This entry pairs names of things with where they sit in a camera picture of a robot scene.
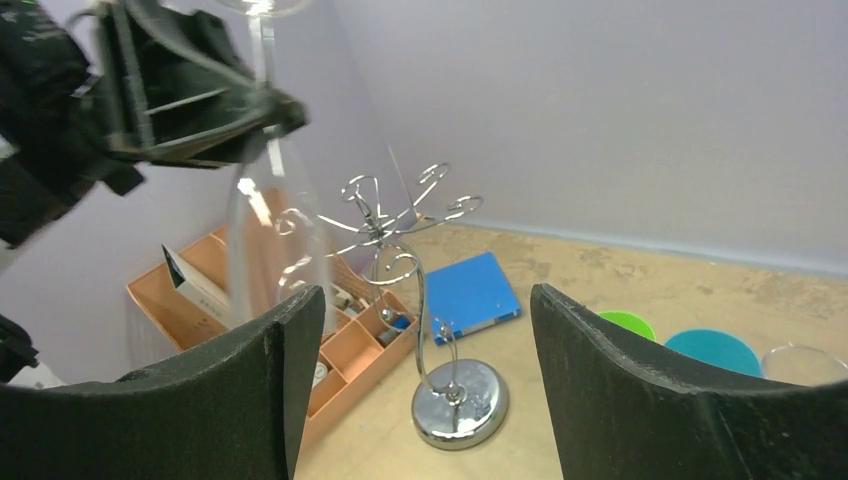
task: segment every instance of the white box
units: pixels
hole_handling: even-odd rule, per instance
[[[175,251],[165,245],[162,245],[162,251],[165,253],[165,265],[168,266],[174,290],[228,329],[239,325],[233,321],[230,301],[221,287],[197,271]]]

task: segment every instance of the chrome base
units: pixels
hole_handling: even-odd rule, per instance
[[[430,372],[430,381],[447,385],[453,363]],[[456,395],[439,395],[418,385],[412,398],[412,419],[421,438],[441,450],[465,450],[498,431],[509,409],[509,391],[489,365],[462,359],[456,363]]]

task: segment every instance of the green bowl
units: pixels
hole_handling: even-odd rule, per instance
[[[654,333],[651,325],[635,313],[625,312],[623,310],[607,310],[598,312],[598,316],[621,328],[626,328],[637,335],[641,335],[652,342],[657,341],[657,334]]]

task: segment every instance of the clear glass bowl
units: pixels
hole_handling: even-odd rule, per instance
[[[332,305],[329,248],[318,203],[291,142],[269,141],[265,155],[240,165],[232,188],[227,256],[233,317],[252,320],[307,285],[322,287]],[[324,334],[335,330],[336,317],[328,308]]]
[[[848,379],[848,365],[835,355],[803,345],[785,345],[765,354],[763,375],[769,380],[816,386]]]

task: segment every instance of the glass stem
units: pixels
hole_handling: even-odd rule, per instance
[[[273,87],[276,40],[272,19],[265,15],[250,15],[248,22],[250,36],[253,39],[253,70],[256,83],[260,88]],[[271,172],[277,177],[284,177],[282,145],[278,130],[277,125],[265,127],[265,136],[268,139]]]
[[[412,249],[402,243],[397,241],[400,245],[405,247],[406,251],[412,251]],[[430,309],[427,305],[427,277],[424,275],[424,269],[421,267],[420,260],[418,261],[418,268],[415,271],[417,280],[418,280],[418,338],[415,342],[415,367],[418,369],[418,376],[421,378],[421,383],[425,388],[432,391],[437,395],[444,395],[449,400],[453,400],[457,398],[460,393],[460,387],[456,383],[456,370],[457,370],[457,362],[459,361],[459,355],[456,351],[456,343],[454,343],[453,333],[450,329],[440,329],[440,334],[444,333],[446,335],[442,335],[449,344],[451,350],[451,379],[447,385],[444,386],[435,386],[433,382],[430,381],[430,375],[427,373],[427,367],[424,365],[424,344],[427,342],[427,332],[432,331],[433,317],[430,315]]]

